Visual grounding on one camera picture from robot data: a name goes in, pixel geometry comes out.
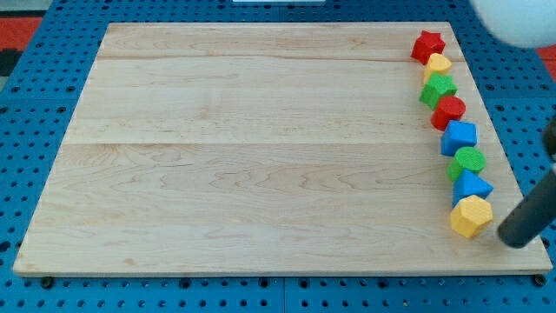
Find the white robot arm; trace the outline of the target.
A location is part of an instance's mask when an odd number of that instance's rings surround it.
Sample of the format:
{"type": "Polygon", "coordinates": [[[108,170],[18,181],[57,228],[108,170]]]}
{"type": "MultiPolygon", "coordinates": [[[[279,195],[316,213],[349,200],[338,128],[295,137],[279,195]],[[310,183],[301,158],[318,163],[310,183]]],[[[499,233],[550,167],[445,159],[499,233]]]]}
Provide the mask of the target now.
{"type": "Polygon", "coordinates": [[[470,0],[487,31],[508,45],[542,48],[555,44],[555,0],[470,0]]]}

